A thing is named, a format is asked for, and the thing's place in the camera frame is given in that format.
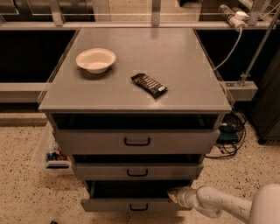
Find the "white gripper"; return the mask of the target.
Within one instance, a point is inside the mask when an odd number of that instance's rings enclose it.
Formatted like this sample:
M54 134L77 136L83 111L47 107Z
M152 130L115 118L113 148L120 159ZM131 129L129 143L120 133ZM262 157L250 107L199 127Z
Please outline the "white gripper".
M186 208L195 208L199 204L196 192L195 189L185 186L169 189L167 194L174 203Z

